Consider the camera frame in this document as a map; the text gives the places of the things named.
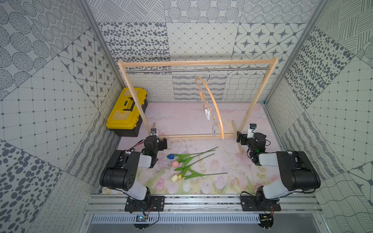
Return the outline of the white artificial tulip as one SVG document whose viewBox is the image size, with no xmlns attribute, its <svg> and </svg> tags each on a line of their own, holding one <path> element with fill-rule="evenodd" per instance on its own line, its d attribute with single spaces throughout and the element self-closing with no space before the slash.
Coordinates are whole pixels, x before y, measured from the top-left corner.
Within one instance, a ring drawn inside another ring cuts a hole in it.
<svg viewBox="0 0 373 233">
<path fill-rule="evenodd" d="M 174 182 L 176 182 L 176 181 L 179 181 L 179 179 L 177 178 L 177 175 L 179 175 L 179 174 L 183 174 L 183 175 L 189 175 L 189 170 L 192 170 L 191 169 L 191 167 L 192 167 L 192 165 L 194 165 L 195 163 L 189 163 L 186 167 L 184 167 L 184 168 L 175 168 L 174 169 L 174 171 L 176 171 L 176 172 L 178 172 L 178 174 L 175 174 L 175 175 L 173 175 L 172 176 L 172 178 L 171 178 L 171 181 L 174 183 Z"/>
</svg>

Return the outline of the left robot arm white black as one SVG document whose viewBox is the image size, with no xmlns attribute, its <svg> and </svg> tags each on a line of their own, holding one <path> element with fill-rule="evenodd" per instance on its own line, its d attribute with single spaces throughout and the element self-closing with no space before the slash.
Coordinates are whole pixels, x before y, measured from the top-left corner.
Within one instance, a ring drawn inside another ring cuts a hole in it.
<svg viewBox="0 0 373 233">
<path fill-rule="evenodd" d="M 136 202 L 149 203 L 150 190 L 136 181 L 139 168 L 152 169 L 158 161 L 160 150 L 167 148 L 167 139 L 157 136 L 145 138 L 144 150 L 116 150 L 100 175 L 100 185 L 120 191 Z"/>
</svg>

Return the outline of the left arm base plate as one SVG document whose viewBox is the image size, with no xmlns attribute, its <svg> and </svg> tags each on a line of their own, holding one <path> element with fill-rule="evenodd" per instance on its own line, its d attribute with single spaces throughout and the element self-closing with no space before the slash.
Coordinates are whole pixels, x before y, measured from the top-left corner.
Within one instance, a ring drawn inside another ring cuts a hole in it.
<svg viewBox="0 0 373 233">
<path fill-rule="evenodd" d="M 164 204 L 165 196 L 149 196 L 142 201 L 128 197 L 125 212 L 162 212 Z"/>
</svg>

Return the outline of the wooden clothes rack frame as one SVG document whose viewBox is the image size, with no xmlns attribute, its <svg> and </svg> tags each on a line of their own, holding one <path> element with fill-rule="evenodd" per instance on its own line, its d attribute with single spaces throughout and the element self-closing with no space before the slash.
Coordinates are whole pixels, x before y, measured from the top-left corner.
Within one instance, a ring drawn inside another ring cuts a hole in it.
<svg viewBox="0 0 373 233">
<path fill-rule="evenodd" d="M 240 124 L 240 127 L 236 127 L 236 124 L 234 121 L 231 121 L 232 127 L 234 132 L 233 133 L 225 133 L 225 138 L 234 138 L 237 136 L 237 131 L 242 132 L 244 129 L 247 121 L 249 120 L 249 117 L 251 116 L 255 105 L 257 104 L 257 101 L 259 100 L 260 95 L 262 94 L 264 87 L 268 83 L 271 74 L 273 73 L 276 65 L 278 64 L 279 59 L 276 57 L 273 57 L 272 59 L 255 59 L 255 60 L 211 60 L 211 61 L 168 61 L 168 62 L 134 62 L 134 63 L 126 63 L 122 60 L 118 61 L 119 69 L 123 75 L 124 81 L 129 88 L 132 97 L 134 98 L 134 101 L 136 103 L 136 106 L 139 110 L 139 113 L 141 115 L 142 121 L 146 127 L 146 130 L 148 133 L 151 132 L 151 127 L 149 126 L 149 123 L 147 121 L 147 118 L 145 116 L 145 113 L 142 109 L 142 106 L 139 102 L 139 99 L 137 97 L 137 94 L 135 93 L 134 86 L 132 84 L 132 81 L 127 73 L 127 68 L 132 67 L 197 67 L 197 66 L 205 66 L 205 68 L 209 68 L 210 66 L 222 66 L 222 65 L 256 65 L 255 68 L 269 68 L 269 70 L 266 70 L 266 73 L 259 85 L 259 88 L 257 89 L 253 100 L 250 103 L 250 106 Z"/>
</svg>

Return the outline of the wooden curved clothes hanger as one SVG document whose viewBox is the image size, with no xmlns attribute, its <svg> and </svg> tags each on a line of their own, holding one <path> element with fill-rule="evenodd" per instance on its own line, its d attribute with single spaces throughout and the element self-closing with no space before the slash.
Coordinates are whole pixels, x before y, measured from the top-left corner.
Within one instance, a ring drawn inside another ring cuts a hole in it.
<svg viewBox="0 0 373 233">
<path fill-rule="evenodd" d="M 199 96 L 200 96 L 200 99 L 201 99 L 201 101 L 203 103 L 203 111 L 204 111 L 205 108 L 210 108 L 211 109 L 211 119 L 210 120 L 212 120 L 212 124 L 214 122 L 217 122 L 219 124 L 219 133 L 217 135 L 220 135 L 221 139 L 225 139 L 224 127 L 223 127 L 223 123 L 222 123 L 222 118 L 221 118 L 221 115 L 220 115 L 220 111 L 219 111 L 217 102 L 216 102 L 216 100 L 214 98 L 214 95 L 212 94 L 212 91 L 210 90 L 210 88 L 208 86 L 208 81 L 209 81 L 210 78 L 211 78 L 211 72 L 209 71 L 208 72 L 208 79 L 206 81 L 204 79 L 202 79 L 200 76 L 196 76 L 195 77 L 195 82 L 196 82 L 196 84 L 197 84 L 197 86 L 199 88 Z M 208 101 L 208 99 L 207 99 L 207 97 L 206 97 L 206 95 L 205 95 L 205 93 L 203 91 L 202 86 L 205 87 L 208 95 L 211 98 L 211 101 L 212 101 L 212 103 L 214 105 L 214 111 L 217 114 L 217 118 L 218 119 L 215 118 L 215 115 L 213 114 L 213 110 L 209 106 L 209 101 Z"/>
</svg>

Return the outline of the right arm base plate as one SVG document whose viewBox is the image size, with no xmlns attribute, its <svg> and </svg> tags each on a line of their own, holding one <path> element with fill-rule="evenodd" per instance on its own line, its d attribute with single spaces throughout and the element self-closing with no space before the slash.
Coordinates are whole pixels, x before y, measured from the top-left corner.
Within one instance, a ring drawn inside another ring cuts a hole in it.
<svg viewBox="0 0 373 233">
<path fill-rule="evenodd" d="M 241 207 L 243 211 L 263 211 L 263 212 L 279 212 L 281 206 L 279 200 L 259 200 L 254 196 L 243 195 L 240 196 Z"/>
</svg>

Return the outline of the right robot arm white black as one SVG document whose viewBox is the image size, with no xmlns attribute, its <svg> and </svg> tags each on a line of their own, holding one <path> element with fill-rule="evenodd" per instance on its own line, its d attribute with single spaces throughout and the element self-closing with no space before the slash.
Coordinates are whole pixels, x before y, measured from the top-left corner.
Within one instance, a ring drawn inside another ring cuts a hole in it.
<svg viewBox="0 0 373 233">
<path fill-rule="evenodd" d="M 258 200 L 274 201 L 292 193 L 312 193 L 321 186 L 321 179 L 303 151 L 266 152 L 267 139 L 262 133 L 237 132 L 237 142 L 247 145 L 247 155 L 256 166 L 277 167 L 280 178 L 260 186 Z"/>
</svg>

